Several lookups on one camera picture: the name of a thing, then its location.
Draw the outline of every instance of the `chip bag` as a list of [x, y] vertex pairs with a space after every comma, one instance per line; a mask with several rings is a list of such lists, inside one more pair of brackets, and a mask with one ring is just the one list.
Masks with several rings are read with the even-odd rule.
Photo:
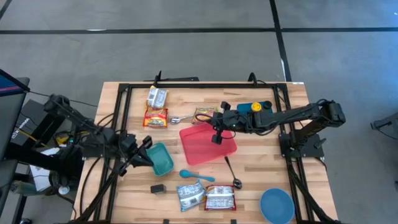
[[164, 107], [168, 90], [151, 86], [147, 97], [147, 107], [161, 109]]
[[210, 185], [206, 188], [205, 210], [236, 210], [234, 188], [231, 185]]
[[148, 108], [145, 111], [144, 127], [167, 127], [167, 112], [168, 109], [153, 109]]
[[[209, 108], [197, 108], [195, 111], [195, 114], [193, 114], [193, 119], [192, 119], [192, 124], [202, 124], [202, 121], [206, 121], [210, 119], [210, 117], [213, 117], [214, 112], [217, 112], [218, 109], [217, 107], [209, 107]], [[207, 116], [198, 116], [198, 118], [202, 121], [199, 121], [196, 117], [197, 114], [205, 114]]]
[[178, 199], [180, 200], [181, 212], [199, 205], [205, 201], [205, 189], [198, 179], [195, 185], [177, 186]]

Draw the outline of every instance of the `spoon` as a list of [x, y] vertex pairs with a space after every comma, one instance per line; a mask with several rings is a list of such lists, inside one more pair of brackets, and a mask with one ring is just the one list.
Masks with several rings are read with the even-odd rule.
[[224, 157], [224, 159], [225, 159], [226, 163], [228, 164], [229, 169], [230, 169], [231, 172], [232, 172], [232, 176], [234, 177], [234, 180], [233, 180], [232, 184], [233, 184], [234, 187], [236, 187], [237, 189], [242, 189], [242, 186], [243, 186], [243, 185], [242, 185], [242, 182], [241, 182], [239, 179], [235, 178], [235, 174], [234, 174], [234, 172], [232, 171], [232, 167], [231, 167], [231, 164], [229, 163], [228, 157]]
[[181, 170], [180, 171], [180, 176], [182, 178], [188, 178], [188, 177], [198, 177], [201, 179], [205, 179], [207, 181], [210, 182], [214, 182], [216, 179], [214, 179], [214, 177], [207, 177], [207, 176], [201, 176], [201, 175], [196, 175], [196, 174], [192, 174], [191, 172], [189, 172], [188, 170]]
[[178, 124], [179, 122], [181, 122], [181, 120], [183, 120], [183, 119], [185, 119], [185, 118], [191, 118], [191, 117], [193, 117], [193, 115], [191, 115], [191, 116], [184, 116], [184, 117], [181, 117], [181, 118], [175, 117], [175, 118], [170, 119], [170, 123], [172, 123], [172, 124]]

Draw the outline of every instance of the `yellow cap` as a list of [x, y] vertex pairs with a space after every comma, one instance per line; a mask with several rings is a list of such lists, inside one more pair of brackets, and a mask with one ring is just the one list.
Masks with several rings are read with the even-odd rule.
[[260, 111], [260, 110], [262, 109], [262, 108], [261, 108], [261, 104], [258, 103], [258, 102], [254, 102], [254, 103], [251, 104], [251, 109], [252, 109], [254, 112]]

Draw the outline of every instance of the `wooden table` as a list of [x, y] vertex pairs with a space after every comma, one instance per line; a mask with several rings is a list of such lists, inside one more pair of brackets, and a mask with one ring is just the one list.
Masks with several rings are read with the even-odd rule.
[[[118, 85], [118, 82], [104, 83], [95, 118], [96, 122], [113, 113]], [[287, 86], [292, 108], [308, 104], [307, 93], [302, 83], [288, 83]], [[233, 177], [223, 158], [197, 166], [187, 164], [178, 132], [183, 128], [192, 126], [189, 119], [178, 125], [170, 124], [167, 129], [142, 127], [148, 91], [148, 89], [133, 90], [127, 130], [129, 133], [134, 133], [138, 141], [141, 141], [146, 135], [150, 135], [154, 143], [164, 143], [174, 160], [174, 170], [163, 177], [156, 177], [151, 167], [128, 168], [127, 174], [118, 179], [112, 223], [162, 223], [163, 219], [169, 219], [171, 223], [230, 223], [231, 219], [237, 219], [238, 223], [266, 222], [259, 211], [259, 199], [262, 193], [267, 189], [277, 187], [290, 194], [286, 163], [280, 155], [277, 137], [280, 133], [279, 128], [267, 136], [236, 133], [234, 140], [238, 150], [229, 157], [235, 176], [243, 182], [243, 189], [235, 191], [236, 211], [204, 211], [204, 204], [201, 204], [187, 212], [181, 212], [176, 186], [194, 184], [196, 181], [194, 178], [181, 178], [178, 174], [181, 169], [188, 169], [200, 175], [213, 176], [217, 184], [231, 184]], [[221, 101], [227, 101], [231, 104], [231, 108], [236, 108], [239, 103], [264, 100], [269, 100], [274, 104], [274, 95], [271, 89], [171, 88], [166, 104], [169, 109], [169, 117], [172, 117], [193, 114], [196, 107], [217, 106], [220, 109]], [[285, 110], [283, 102], [281, 104], [282, 109]], [[119, 121], [121, 120], [123, 105], [124, 103], [121, 106]], [[85, 162], [75, 203], [77, 211], [82, 182], [94, 160], [88, 159]], [[312, 158], [303, 159], [303, 163], [310, 193], [326, 214], [332, 218], [337, 218], [325, 168]], [[102, 167], [103, 160], [97, 163], [88, 178], [83, 199], [83, 210], [98, 192]], [[167, 193], [163, 195], [151, 194], [150, 186], [155, 184], [166, 185]], [[210, 185], [207, 181], [203, 181], [202, 184], [204, 187]], [[299, 198], [303, 219], [306, 219], [305, 205], [300, 193]], [[105, 195], [101, 218], [105, 217], [107, 204], [108, 195]]]

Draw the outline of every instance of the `blue plastic plate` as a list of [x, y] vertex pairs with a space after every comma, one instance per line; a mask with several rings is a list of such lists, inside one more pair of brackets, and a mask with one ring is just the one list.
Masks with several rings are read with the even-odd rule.
[[281, 189], [266, 190], [260, 198], [262, 216], [273, 224], [286, 224], [294, 216], [294, 204], [289, 194]]

